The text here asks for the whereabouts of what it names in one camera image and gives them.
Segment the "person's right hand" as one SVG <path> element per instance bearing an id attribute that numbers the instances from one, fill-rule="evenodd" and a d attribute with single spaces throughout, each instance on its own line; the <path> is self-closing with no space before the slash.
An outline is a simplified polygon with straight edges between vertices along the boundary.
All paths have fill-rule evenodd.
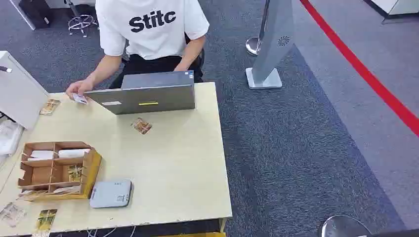
<path id="1" fill-rule="evenodd" d="M 94 87 L 94 81 L 91 79 L 84 79 L 76 81 L 69 85 L 69 87 L 66 89 L 65 93 L 67 96 L 74 100 L 73 93 L 77 95 L 83 95 L 87 91 L 91 91 Z"/>

